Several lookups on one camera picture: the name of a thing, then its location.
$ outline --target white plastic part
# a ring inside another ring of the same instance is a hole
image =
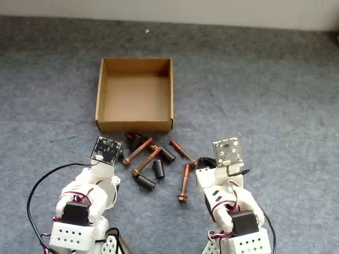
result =
[[[97,186],[102,188],[107,194],[106,210],[112,208],[117,200],[117,186],[108,179],[101,179],[95,183]]]
[[[205,247],[203,248],[201,252],[201,254],[219,254],[219,253],[220,253],[219,247],[211,241],[208,241],[206,243]]]
[[[91,226],[54,222],[49,243],[51,246],[88,251],[94,244],[93,231]]]
[[[239,167],[236,167],[236,165],[232,166],[234,171],[235,170],[239,171]],[[218,168],[218,170],[216,171],[215,168],[214,169],[206,168],[206,169],[197,169],[195,171],[195,174],[197,176],[197,184],[200,189],[200,192],[203,195],[203,197],[206,197],[206,199],[208,200],[211,209],[221,201],[236,200],[232,188],[227,184],[227,180],[232,180],[240,186],[242,186],[243,184],[242,175],[234,177],[225,177],[224,175],[221,175],[221,172],[224,169],[225,168]],[[233,188],[237,193],[238,204],[241,210],[252,210],[258,218],[258,225],[261,226],[262,224],[264,224],[265,221],[264,213],[256,203],[251,193],[242,187],[237,187],[233,185]],[[217,206],[217,208],[214,209],[213,216],[215,217],[216,222],[221,226],[221,228],[225,232],[231,232],[233,230],[232,219],[228,215],[227,209],[223,205],[219,205]]]
[[[229,254],[270,254],[271,247],[267,230],[260,228],[259,232],[230,238]]]
[[[66,192],[79,192],[84,195],[88,194],[87,197],[92,205],[89,208],[88,216],[91,226],[77,226],[61,222],[54,222],[50,238],[50,245],[60,254],[71,254],[72,250],[76,250],[77,254],[101,253],[103,243],[95,243],[95,241],[103,240],[105,233],[109,228],[108,221],[102,216],[102,214],[108,208],[108,203],[111,204],[110,207],[114,205],[117,197],[115,195],[113,203],[108,201],[108,195],[106,191],[100,186],[95,185],[98,180],[103,179],[112,182],[112,184],[115,186],[120,184],[120,178],[114,175],[114,167],[99,162],[97,165],[92,166],[92,168],[84,168],[82,172],[76,177],[75,181],[71,182],[64,189],[62,189],[61,196],[56,207],[57,217],[62,217],[66,203],[73,200],[74,194]],[[90,203],[87,199],[84,199],[83,202],[87,204]],[[81,232],[81,235],[78,234],[77,238],[72,238],[75,237],[75,234],[72,234],[72,232],[77,232],[73,229],[81,230],[79,231]]]
[[[106,243],[102,245],[101,254],[115,254],[117,249],[117,239],[113,235],[107,237]],[[118,246],[118,254],[122,254],[121,249]]]
[[[91,223],[95,223],[106,209],[108,196],[105,190],[95,184],[81,183],[77,181],[71,182],[61,191],[60,200],[56,208],[57,217],[62,217],[66,203],[72,201],[74,196],[74,193],[72,192],[82,193],[84,195],[88,193],[87,197],[92,203],[88,218]]]

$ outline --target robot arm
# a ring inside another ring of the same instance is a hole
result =
[[[98,137],[91,156],[96,164],[62,189],[50,237],[59,254],[122,253],[119,235],[108,235],[112,230],[102,216],[117,199],[120,178],[114,175],[114,164],[121,146],[121,141]]]
[[[213,143],[217,167],[195,171],[197,185],[216,223],[202,253],[269,254],[265,216],[249,191],[243,188],[244,165],[237,138]]]

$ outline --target bolt head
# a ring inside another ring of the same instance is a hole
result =
[[[124,165],[131,165],[131,163],[129,162],[129,160],[127,160],[126,158],[123,158],[123,160],[122,160],[122,163],[124,164]]]
[[[178,196],[178,201],[180,203],[186,203],[186,200],[187,200],[187,196],[185,196],[185,195],[179,195]]]
[[[138,171],[134,169],[132,169],[132,175],[135,176],[135,177],[138,177],[140,175],[140,173]]]

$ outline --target perforated plate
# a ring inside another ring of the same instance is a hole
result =
[[[107,237],[106,243],[103,244],[101,254],[115,254],[117,249],[117,239],[113,235]],[[122,254],[122,251],[118,247],[118,254]]]
[[[205,245],[205,247],[203,248],[201,254],[219,254],[219,249],[217,248],[217,246],[212,243],[211,241],[208,241]]]
[[[230,238],[228,240],[230,254],[269,254],[271,247],[267,230]]]
[[[49,244],[52,246],[63,247],[88,251],[92,244],[93,227],[78,226],[61,222],[54,222]]]

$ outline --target rusty screw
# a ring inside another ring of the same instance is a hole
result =
[[[193,160],[193,158],[177,142],[175,142],[174,140],[171,140],[170,144],[174,147],[174,149],[178,153],[180,153],[183,157],[188,159],[191,163],[195,162],[195,160]]]
[[[178,201],[180,203],[186,203],[187,200],[187,185],[189,182],[189,173],[190,173],[190,169],[194,167],[193,164],[186,164],[185,165],[185,170],[184,170],[184,177],[182,179],[182,184],[181,184],[181,191],[180,194],[178,195]]]
[[[148,156],[138,167],[134,168],[132,170],[133,176],[139,176],[140,172],[149,164],[154,157],[156,157],[161,152],[161,147],[158,147],[154,152],[151,153],[150,156]]]
[[[141,151],[143,151],[149,144],[151,144],[151,142],[153,141],[153,138],[149,138],[148,140],[146,140],[145,143],[143,143],[141,146],[139,146],[133,153],[131,153],[130,156],[128,156],[127,158],[124,158],[122,160],[122,163],[124,165],[131,165],[131,160],[138,155]]]

